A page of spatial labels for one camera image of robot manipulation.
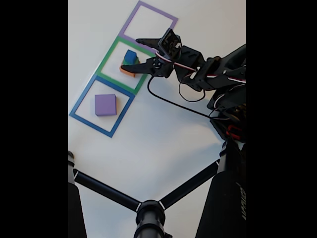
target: blue tape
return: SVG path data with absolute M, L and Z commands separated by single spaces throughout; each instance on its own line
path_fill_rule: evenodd
M 127 104 L 124 106 L 122 112 L 120 113 L 120 115 L 119 115 L 117 121 L 115 122 L 114 126 L 112 127 L 111 131 L 107 131 L 107 130 L 105 130 L 105 129 L 102 129 L 101 127 L 99 127 L 99 126 L 97 126 L 97 125 L 91 123 L 90 121 L 87 121 L 86 119 L 83 119 L 82 117 L 80 117 L 80 116 L 78 116 L 78 115 L 76 114 L 77 109 L 79 108 L 80 104 L 81 104 L 82 101 L 84 100 L 85 96 L 87 95 L 89 89 L 91 88 L 91 86 L 93 85 L 93 83 L 95 82 L 95 80 L 96 80 L 96 81 L 99 81 L 100 83 L 103 83 L 104 85 L 107 85 L 107 86 L 109 86 L 109 87 L 111 87 L 111 88 L 117 90 L 118 92 L 123 93 L 124 95 L 126 95 L 126 96 L 129 97 L 129 100 L 128 100 Z M 73 118 L 79 120 L 80 122 L 82 122 L 82 123 L 84 123 L 84 124 L 86 124 L 86 125 L 92 127 L 93 129 L 95 129 L 95 130 L 101 132 L 102 134 L 105 134 L 105 135 L 107 135 L 107 136 L 109 136 L 109 137 L 112 137 L 113 134 L 115 133 L 115 131 L 117 130 L 117 128 L 118 128 L 120 122 L 122 121 L 122 119 L 123 119 L 125 113 L 127 112 L 128 108 L 130 107 L 130 105 L 131 105 L 133 99 L 134 99 L 134 95 L 133 95 L 132 93 L 130 93 L 130 92 L 124 90 L 123 88 L 120 88 L 119 86 L 117 86 L 117 85 L 115 85 L 115 84 L 113 84 L 113 83 L 111 83 L 111 82 L 109 82 L 109 81 L 107 81 L 107 80 L 105 80 L 105 79 L 103 79 L 103 78 L 97 76 L 97 75 L 94 75 L 94 76 L 91 78 L 91 80 L 89 81 L 89 83 L 87 84 L 87 86 L 86 86 L 86 88 L 84 89 L 83 93 L 80 95 L 79 99 L 77 100 L 77 102 L 76 102 L 74 108 L 71 110 L 71 112 L 70 112 L 69 115 L 70 115 L 71 117 L 73 117 Z

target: blue cube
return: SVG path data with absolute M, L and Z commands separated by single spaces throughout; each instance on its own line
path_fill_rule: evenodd
M 137 58 L 137 53 L 128 50 L 127 53 L 125 53 L 124 56 L 124 60 L 128 63 L 128 64 L 134 64 L 135 60 Z

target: green square outline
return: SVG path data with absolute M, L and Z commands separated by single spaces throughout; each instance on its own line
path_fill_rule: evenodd
M 113 79 L 113 78 L 111 78 L 111 77 L 109 77 L 109 76 L 107 76 L 107 75 L 105 75 L 105 74 L 103 74 L 101 72 L 102 68 L 105 66 L 105 64 L 108 61 L 110 55 L 112 54 L 112 52 L 114 51 L 115 47 L 117 46 L 117 44 L 119 42 L 122 42 L 122 43 L 124 43 L 124 44 L 126 44 L 126 45 L 128 45 L 130 47 L 133 47 L 136 50 L 139 50 L 139 51 L 149 55 L 150 57 L 154 57 L 155 56 L 155 54 L 153 54 L 152 52 L 150 52 L 150 51 L 148 51 L 148 50 L 146 50 L 146 49 L 144 49 L 144 48 L 142 48 L 142 47 L 140 47 L 138 45 L 135 45 L 132 42 L 130 42 L 130 41 L 128 41 L 128 40 L 126 40 L 126 39 L 124 39 L 124 38 L 122 38 L 120 36 L 117 36 L 115 38 L 113 44 L 111 45 L 110 49 L 108 50 L 106 56 L 104 57 L 103 61 L 100 63 L 99 67 L 97 68 L 95 74 L 98 75 L 99 77 L 101 77 L 101 78 L 103 78 L 103 79 L 105 79 L 105 80 L 107 80 L 107 81 L 109 81 L 109 82 L 111 82 L 111 83 L 113 83 L 113 84 L 115 84 L 115 85 L 127 90 L 128 92 L 133 93 L 134 95 L 137 95 L 137 93 L 139 92 L 142 84 L 144 83 L 145 79 L 148 76 L 147 74 L 143 74 L 143 76 L 140 78 L 140 81 L 139 81 L 138 85 L 135 88 L 130 88 L 129 86 L 127 86 L 127 85 L 125 85 L 125 84 L 123 84 L 123 83 L 121 83 L 121 82 L 119 82 L 119 81 L 117 81 L 117 80 L 115 80 L 115 79 Z

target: purple square outline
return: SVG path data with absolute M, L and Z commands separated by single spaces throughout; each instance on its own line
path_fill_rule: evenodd
M 175 16 L 172 16 L 172 15 L 170 15 L 170 14 L 168 14 L 168 13 L 166 13 L 166 12 L 160 10 L 160 9 L 157 9 L 156 7 L 153 7 L 153 6 L 151 6 L 151 5 L 148 5 L 147 3 L 142 2 L 142 1 L 138 1 L 138 3 L 136 4 L 136 6 L 134 7 L 134 9 L 133 9 L 133 11 L 131 12 L 129 18 L 127 19 L 127 21 L 126 21 L 125 24 L 123 25 L 122 29 L 120 30 L 118 36 L 120 36 L 120 37 L 122 37 L 122 38 L 124 38 L 124 39 L 126 39 L 126 40 L 128 40 L 128 41 L 130 41 L 130 42 L 132 42 L 132 43 L 134 43 L 134 44 L 136 44 L 136 45 L 138 45 L 138 46 L 144 48 L 144 49 L 147 49 L 148 51 L 151 51 L 152 53 L 155 53 L 157 50 L 155 50 L 155 49 L 153 49 L 153 48 L 150 48 L 150 47 L 148 47 L 148 46 L 139 44 L 139 43 L 137 43 L 137 42 L 135 41 L 135 39 L 133 39 L 133 38 L 131 38 L 131 37 L 129 37 L 129 36 L 126 36 L 126 35 L 124 34 L 125 30 L 128 28 L 130 22 L 132 21 L 134 15 L 137 13 L 137 11 L 138 11 L 138 9 L 140 8 L 140 6 L 144 6 L 144 7 L 148 8 L 148 9 L 150 9 L 150 10 L 152 10 L 152 11 L 155 11 L 155 12 L 157 12 L 157 13 L 163 15 L 163 16 L 166 16 L 166 17 L 169 18 L 169 19 L 172 19 L 172 24 L 171 24 L 171 26 L 170 26 L 171 29 L 173 29 L 173 28 L 175 27 L 175 25 L 176 25 L 176 23 L 177 23 L 177 21 L 178 21 L 178 18 L 175 17 Z

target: foam block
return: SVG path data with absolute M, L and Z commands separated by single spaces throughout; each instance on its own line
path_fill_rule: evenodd
M 120 66 L 119 69 L 120 69 L 120 72 L 121 72 L 121 73 L 124 73 L 124 74 L 126 74 L 126 75 L 129 75 L 129 76 L 131 76 L 131 77 L 135 77 L 135 73 L 130 73 L 130 72 L 128 72 L 128 71 L 125 71 L 124 69 L 121 68 L 121 66 Z
M 128 63 L 128 64 L 134 64 L 135 60 L 137 58 L 137 53 L 128 50 L 127 53 L 125 53 L 124 56 L 124 60 Z
M 139 62 L 139 58 L 137 57 L 137 58 L 135 59 L 135 61 L 134 61 L 133 64 L 138 64 L 138 63 L 140 63 L 140 62 Z M 123 64 L 123 65 L 131 65 L 130 63 L 128 63 L 128 62 L 125 61 L 125 60 L 123 60 L 122 64 Z
M 117 115 L 115 94 L 95 95 L 95 114 L 97 116 Z

